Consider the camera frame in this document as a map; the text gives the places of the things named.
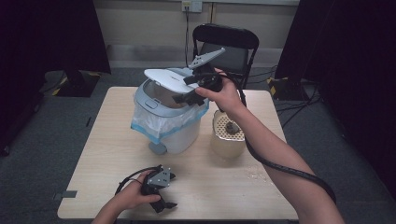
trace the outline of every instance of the black cord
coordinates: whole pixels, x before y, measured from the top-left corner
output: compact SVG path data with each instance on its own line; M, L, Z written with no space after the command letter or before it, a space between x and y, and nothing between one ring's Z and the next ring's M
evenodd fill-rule
M274 74L275 71L276 71L276 68L277 68L277 65L274 65L274 66L271 67L271 71L269 71L269 72L249 76L249 78L251 78L251 77L259 77L259 76L271 74L269 77L266 77L264 80L260 80L260 81L249 81L249 82L247 82L247 84L257 84L257 83L265 82L266 80L268 80L268 78L270 78L270 77L273 76L273 74Z
M287 110L302 109L302 107L305 108L305 107L307 107L307 106L309 106L309 105L313 105L313 104L319 102L320 100L321 100L321 97L319 97L317 100L315 100L315 101L313 101L313 102L311 102L311 103L309 103L309 104L306 104L306 103L299 103L299 104L297 104L297 105L291 105L291 106L286 107L286 108L278 109L278 110L276 111L276 113L279 113L279 112L280 112L278 115L281 116L281 115L282 115L285 111L287 111Z
M335 194L334 191L332 191L332 188L322 179L320 179L319 177L315 176L315 175L311 175L309 173L306 173L304 171L300 171L300 170L296 170L296 169L292 169L289 168L287 166L283 166L283 165L279 165L276 164L274 162L268 161L265 158L261 157L253 148L253 146L249 143L248 139L245 137L245 142L247 144L247 150L250 152L250 154L253 156L254 159L256 159L257 161L261 162L262 164L271 167L273 169L276 169L278 171L290 174L290 175L297 175L301 178L304 178L306 180L310 180L312 182L314 182L315 184L321 186L328 194L329 196L332 198L332 200L334 201L334 203L336 203L336 198L335 198Z
M282 124L282 129L285 128L285 126L286 126L286 125L287 125L298 113L300 113L300 111L302 111L302 110L303 110L304 108L306 108L307 106L311 105L311 102L312 102L312 100L313 100L314 97L315 97L315 93L316 93L317 89L318 89L318 85L315 86L314 93L312 93L312 96L309 98L309 100L308 100L304 105L302 105L294 114L292 114L292 115Z
M137 171L137 172L134 172L133 174L129 175L129 176L126 177L124 180L122 180L122 182L120 182L119 187L117 188L115 194L120 193L120 191L122 190L122 188L124 187L124 185L125 185L128 181L130 181L130 180L135 180L135 179L132 178L134 175L138 175L138 174L143 173L143 172L145 172L145 171L147 171L147 170L158 170L159 168L161 168L161 165L160 165L160 166L156 166L156 167L145 168L145 169L139 170L139 171Z
M281 108L281 109L277 109L276 112L283 112L283 111L286 111L286 110L298 109L298 108L301 108L301 107L306 106L306 105L313 105L313 104L319 102L320 99L321 99L321 97L319 97L319 98L316 99L315 101L310 102L309 104L307 104L307 103L289 104L288 107L286 107L286 108Z
M142 183L142 182L140 182L138 179L131 178L131 180L133 180L133 181L136 181L137 183L139 183L139 184L143 185L143 183Z
M186 45L184 47L184 55L185 55L185 60L186 60L186 67L189 67L189 63L187 62L187 54L189 53L189 8L188 7L184 7L184 9L186 10L186 23L187 23L187 27L186 27Z

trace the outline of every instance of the gray carpet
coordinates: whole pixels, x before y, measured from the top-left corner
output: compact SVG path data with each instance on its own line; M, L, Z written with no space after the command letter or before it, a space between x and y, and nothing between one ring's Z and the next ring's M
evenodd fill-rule
M90 98L45 93L38 112L10 145L10 155L0 158L0 223L90 223L59 219L60 201L53 200L53 196L66 190L108 88L138 86L146 79L143 70L112 69L112 75L102 75ZM251 75L268 71L270 68L254 68ZM43 90L53 86L61 75L62 72L48 73ZM253 77L249 82L262 81L270 75ZM250 83L247 88L268 90L265 82ZM313 93L313 86L306 89ZM275 101L277 109L298 103ZM295 112L296 109L279 112L281 123ZM319 101L303 109L284 127L284 132L289 144L332 186L347 223L396 223L395 202L371 166L342 137L336 118L325 104Z

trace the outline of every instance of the human arm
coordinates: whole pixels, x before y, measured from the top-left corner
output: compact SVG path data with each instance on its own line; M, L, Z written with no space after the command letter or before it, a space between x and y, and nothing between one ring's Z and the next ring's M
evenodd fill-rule
M96 215L92 224L113 223L120 213L126 209L133 209L142 203L158 202L161 199L160 195L142 195L140 193L141 183L149 172L140 174L136 181L127 185L120 193L110 199Z
M242 105L235 86L230 80L223 79L223 89L220 92L203 88L197 88L196 92L215 101L219 108L240 126L249 143L261 157L311 175L314 174L293 148L273 134ZM334 202L323 188L298 176L286 174L265 165L264 168L295 208L300 223L344 223Z

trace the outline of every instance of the beige cup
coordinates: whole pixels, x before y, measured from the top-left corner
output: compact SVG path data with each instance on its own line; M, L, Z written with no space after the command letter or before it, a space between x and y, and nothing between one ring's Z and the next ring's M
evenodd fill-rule
M213 118L213 134L210 146L220 157L234 159L245 150L245 135L226 113L216 111Z

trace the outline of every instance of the plastic bag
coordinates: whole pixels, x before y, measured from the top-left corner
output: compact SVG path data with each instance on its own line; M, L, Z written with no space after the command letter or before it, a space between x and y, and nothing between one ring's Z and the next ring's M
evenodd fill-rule
M183 128L199 120L209 109L209 102L205 99L203 105L194 105L186 112L172 118L154 115L134 101L134 117L131 128L142 134L154 144L160 144L166 136L177 133Z

